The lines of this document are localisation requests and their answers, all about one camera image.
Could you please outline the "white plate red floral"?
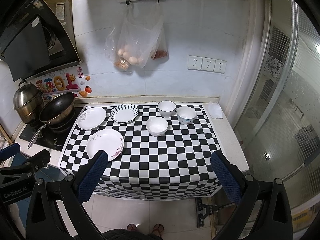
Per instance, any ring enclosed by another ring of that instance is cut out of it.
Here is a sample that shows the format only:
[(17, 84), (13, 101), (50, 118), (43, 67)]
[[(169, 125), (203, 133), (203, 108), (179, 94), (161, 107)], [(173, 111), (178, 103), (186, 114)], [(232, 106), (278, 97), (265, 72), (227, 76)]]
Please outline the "white plate red floral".
[(107, 153), (108, 161), (113, 161), (121, 155), (124, 148), (123, 136), (114, 129), (103, 129), (89, 137), (85, 151), (90, 159), (102, 150)]

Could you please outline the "white plate grey flower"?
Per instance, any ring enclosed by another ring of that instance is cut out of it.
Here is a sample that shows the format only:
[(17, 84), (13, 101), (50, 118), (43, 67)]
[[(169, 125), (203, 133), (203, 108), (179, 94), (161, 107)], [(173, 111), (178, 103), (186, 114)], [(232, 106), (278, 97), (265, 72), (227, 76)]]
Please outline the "white plate grey flower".
[(101, 107), (92, 107), (82, 112), (77, 119), (80, 129), (92, 130), (100, 126), (106, 118), (106, 111)]

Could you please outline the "white bowl blue dots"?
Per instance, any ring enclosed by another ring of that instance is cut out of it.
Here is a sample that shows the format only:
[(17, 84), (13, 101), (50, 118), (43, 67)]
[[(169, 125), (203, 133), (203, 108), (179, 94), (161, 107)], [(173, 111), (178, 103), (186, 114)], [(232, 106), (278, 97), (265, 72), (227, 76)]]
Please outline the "white bowl blue dots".
[(194, 108), (182, 106), (177, 109), (177, 118), (180, 124), (189, 125), (194, 122), (197, 114)]

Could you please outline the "white plate blue leaf pattern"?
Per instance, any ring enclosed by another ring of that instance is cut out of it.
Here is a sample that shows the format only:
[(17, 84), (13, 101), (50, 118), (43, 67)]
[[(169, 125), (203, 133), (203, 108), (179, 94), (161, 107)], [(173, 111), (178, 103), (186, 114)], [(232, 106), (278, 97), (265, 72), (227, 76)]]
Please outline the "white plate blue leaf pattern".
[(127, 124), (132, 122), (138, 116), (139, 110), (132, 104), (121, 104), (114, 107), (111, 111), (111, 119), (118, 124)]

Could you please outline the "plain white bowl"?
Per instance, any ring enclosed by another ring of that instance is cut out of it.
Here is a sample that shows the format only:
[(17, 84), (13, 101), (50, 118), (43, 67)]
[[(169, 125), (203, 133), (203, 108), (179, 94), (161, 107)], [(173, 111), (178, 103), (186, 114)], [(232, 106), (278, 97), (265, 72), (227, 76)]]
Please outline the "plain white bowl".
[(162, 117), (152, 116), (146, 122), (146, 129), (150, 135), (160, 137), (165, 135), (168, 130), (169, 124), (167, 120)]

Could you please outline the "white bowl dark rim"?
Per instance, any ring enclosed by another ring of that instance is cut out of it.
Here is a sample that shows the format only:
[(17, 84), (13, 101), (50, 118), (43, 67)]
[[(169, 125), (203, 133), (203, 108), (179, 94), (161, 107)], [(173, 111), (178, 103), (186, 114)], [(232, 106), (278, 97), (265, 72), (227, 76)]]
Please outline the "white bowl dark rim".
[(168, 118), (175, 114), (176, 104), (172, 101), (165, 100), (159, 102), (157, 108), (162, 117)]

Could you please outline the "black white checkered tablecloth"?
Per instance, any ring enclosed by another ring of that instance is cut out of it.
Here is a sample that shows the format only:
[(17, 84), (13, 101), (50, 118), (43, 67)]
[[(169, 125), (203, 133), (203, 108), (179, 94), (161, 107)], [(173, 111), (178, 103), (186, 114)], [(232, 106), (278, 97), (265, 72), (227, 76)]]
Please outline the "black white checkered tablecloth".
[(155, 104), (138, 105), (138, 116), (130, 124), (106, 117), (101, 130), (114, 129), (124, 138), (124, 148), (109, 161), (96, 194), (114, 198), (174, 200), (210, 197), (221, 184), (210, 165), (210, 155), (220, 148), (204, 106), (191, 104), (196, 118), (183, 125), (177, 116), (168, 118), (165, 135), (151, 136), (146, 122), (159, 116)]

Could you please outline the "black frying pan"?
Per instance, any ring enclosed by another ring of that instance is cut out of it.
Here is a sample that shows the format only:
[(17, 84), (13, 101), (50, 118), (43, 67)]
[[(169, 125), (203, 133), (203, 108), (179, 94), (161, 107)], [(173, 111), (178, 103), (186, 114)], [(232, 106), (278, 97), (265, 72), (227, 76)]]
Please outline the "black frying pan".
[(73, 93), (68, 92), (61, 94), (52, 100), (50, 100), (42, 109), (39, 120), (43, 125), (33, 135), (31, 141), (28, 144), (27, 149), (31, 148), (35, 144), (39, 137), (39, 134), (43, 128), (48, 125), (59, 124), (69, 116), (74, 108), (75, 96)]

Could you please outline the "glass sliding door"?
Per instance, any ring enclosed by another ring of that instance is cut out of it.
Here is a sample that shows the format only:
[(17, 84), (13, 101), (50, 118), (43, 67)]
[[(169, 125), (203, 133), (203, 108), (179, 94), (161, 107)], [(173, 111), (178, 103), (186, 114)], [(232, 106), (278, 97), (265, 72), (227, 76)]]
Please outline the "glass sliding door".
[(284, 181), (293, 213), (319, 211), (319, 34), (293, 0), (273, 0), (268, 47), (236, 124), (249, 171)]

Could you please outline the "crumpled white tissue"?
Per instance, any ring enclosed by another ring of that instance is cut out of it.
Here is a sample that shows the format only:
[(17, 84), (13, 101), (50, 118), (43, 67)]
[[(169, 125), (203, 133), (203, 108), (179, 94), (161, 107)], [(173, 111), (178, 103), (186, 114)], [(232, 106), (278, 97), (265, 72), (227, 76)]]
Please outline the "crumpled white tissue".
[(213, 119), (222, 119), (223, 118), (221, 106), (216, 102), (209, 103), (208, 112)]

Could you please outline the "person's feet in sandals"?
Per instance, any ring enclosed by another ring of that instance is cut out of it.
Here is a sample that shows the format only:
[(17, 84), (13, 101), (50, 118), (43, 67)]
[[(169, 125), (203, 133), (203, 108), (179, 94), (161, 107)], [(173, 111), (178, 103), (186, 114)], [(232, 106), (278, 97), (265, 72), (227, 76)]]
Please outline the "person's feet in sandals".
[(143, 226), (141, 223), (131, 223), (127, 226), (128, 232), (133, 232), (139, 237), (151, 237), (155, 239), (163, 239), (164, 226), (162, 224), (155, 224), (153, 227)]

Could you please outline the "small bag red contents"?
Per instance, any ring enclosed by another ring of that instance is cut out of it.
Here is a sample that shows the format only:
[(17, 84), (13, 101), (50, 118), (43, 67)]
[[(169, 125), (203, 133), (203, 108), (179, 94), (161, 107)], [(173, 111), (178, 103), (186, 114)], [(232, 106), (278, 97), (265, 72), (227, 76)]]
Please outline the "small bag red contents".
[(168, 49), (167, 49), (167, 43), (165, 40), (165, 32), (164, 28), (162, 27), (161, 33), (158, 37), (156, 47), (151, 53), (151, 59), (161, 59), (168, 56)]

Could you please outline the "clear plastic bag with eggs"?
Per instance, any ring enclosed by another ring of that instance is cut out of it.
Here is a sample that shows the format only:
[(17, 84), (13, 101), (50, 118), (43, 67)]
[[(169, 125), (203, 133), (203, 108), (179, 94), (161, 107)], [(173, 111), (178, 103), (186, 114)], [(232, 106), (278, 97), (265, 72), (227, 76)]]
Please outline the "clear plastic bag with eggs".
[(154, 58), (163, 32), (161, 5), (157, 2), (130, 3), (106, 37), (104, 52), (114, 66), (144, 68)]

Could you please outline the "colourful wall sticker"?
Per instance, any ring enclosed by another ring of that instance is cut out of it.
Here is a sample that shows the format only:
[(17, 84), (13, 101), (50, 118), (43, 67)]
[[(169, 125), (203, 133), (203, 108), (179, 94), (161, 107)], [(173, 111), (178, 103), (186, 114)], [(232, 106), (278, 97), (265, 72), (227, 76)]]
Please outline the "colourful wall sticker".
[(73, 93), (75, 98), (85, 98), (93, 95), (92, 78), (86, 65), (69, 67), (54, 72), (33, 77), (29, 80), (42, 92), (42, 99), (48, 102), (58, 95)]

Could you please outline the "white triple wall socket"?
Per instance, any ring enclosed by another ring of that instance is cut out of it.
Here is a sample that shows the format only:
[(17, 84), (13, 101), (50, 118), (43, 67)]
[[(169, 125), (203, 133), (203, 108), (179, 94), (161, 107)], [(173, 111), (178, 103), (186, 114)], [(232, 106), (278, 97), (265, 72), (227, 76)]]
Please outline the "white triple wall socket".
[(205, 72), (215, 72), (224, 74), (226, 71), (227, 61), (211, 59), (200, 56), (188, 56), (187, 68), (189, 70), (201, 70)]

